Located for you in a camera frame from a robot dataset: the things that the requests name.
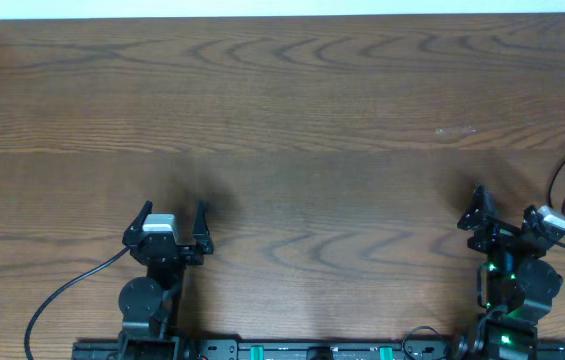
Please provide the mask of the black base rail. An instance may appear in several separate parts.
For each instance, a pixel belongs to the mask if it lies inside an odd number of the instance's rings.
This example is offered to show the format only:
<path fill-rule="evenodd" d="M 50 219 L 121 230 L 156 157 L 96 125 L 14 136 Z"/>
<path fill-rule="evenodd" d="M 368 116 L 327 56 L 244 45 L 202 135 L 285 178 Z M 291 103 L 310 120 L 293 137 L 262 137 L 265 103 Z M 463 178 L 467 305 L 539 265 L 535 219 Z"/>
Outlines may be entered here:
<path fill-rule="evenodd" d="M 398 342 L 241 342 L 199 340 L 173 343 L 81 341 L 73 344 L 72 360 L 183 359 L 183 360 L 403 360 L 446 359 L 448 347 L 438 340 Z"/>

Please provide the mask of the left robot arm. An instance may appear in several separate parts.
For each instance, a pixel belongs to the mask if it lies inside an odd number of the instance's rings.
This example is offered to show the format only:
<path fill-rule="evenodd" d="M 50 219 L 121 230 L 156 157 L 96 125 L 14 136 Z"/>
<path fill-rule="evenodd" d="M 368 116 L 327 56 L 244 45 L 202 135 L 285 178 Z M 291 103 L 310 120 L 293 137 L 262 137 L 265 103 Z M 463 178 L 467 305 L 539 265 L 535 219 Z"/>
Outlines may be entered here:
<path fill-rule="evenodd" d="M 146 267 L 146 274 L 130 280 L 120 291 L 123 315 L 117 357 L 122 360 L 199 357 L 199 346 L 178 327 L 180 301 L 187 268 L 201 266 L 214 253 L 206 221 L 208 205 L 196 206 L 192 244 L 178 242 L 172 214 L 155 214 L 148 201 L 124 231 L 122 243 Z"/>

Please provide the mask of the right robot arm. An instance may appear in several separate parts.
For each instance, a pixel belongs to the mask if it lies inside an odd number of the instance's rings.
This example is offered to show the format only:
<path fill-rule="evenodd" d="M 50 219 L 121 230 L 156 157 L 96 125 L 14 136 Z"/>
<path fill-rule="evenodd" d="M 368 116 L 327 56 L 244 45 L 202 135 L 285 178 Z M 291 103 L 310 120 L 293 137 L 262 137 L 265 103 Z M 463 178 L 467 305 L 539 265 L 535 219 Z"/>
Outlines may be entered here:
<path fill-rule="evenodd" d="M 476 187 L 457 223 L 473 236 L 467 246 L 486 255 L 477 269 L 477 323 L 454 340 L 452 359 L 565 359 L 565 343 L 538 338 L 537 325 L 550 313 L 563 277 L 543 261 L 565 235 L 565 217 L 544 205 L 527 207 L 522 225 L 496 215 L 491 194 Z"/>

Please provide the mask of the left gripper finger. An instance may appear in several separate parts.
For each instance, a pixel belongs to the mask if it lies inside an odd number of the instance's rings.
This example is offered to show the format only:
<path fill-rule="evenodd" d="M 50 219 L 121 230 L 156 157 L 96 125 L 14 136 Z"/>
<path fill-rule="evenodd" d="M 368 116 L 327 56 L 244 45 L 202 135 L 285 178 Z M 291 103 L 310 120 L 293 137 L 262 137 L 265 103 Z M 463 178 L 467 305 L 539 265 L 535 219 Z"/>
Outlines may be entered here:
<path fill-rule="evenodd" d="M 206 211 L 208 205 L 199 202 L 196 207 L 192 235 L 198 245 L 211 245 L 212 238 L 206 221 Z"/>
<path fill-rule="evenodd" d="M 129 225 L 129 230 L 131 232 L 138 232 L 142 230 L 146 218 L 152 213 L 152 208 L 153 203 L 150 200 L 147 200 L 138 215 Z"/>

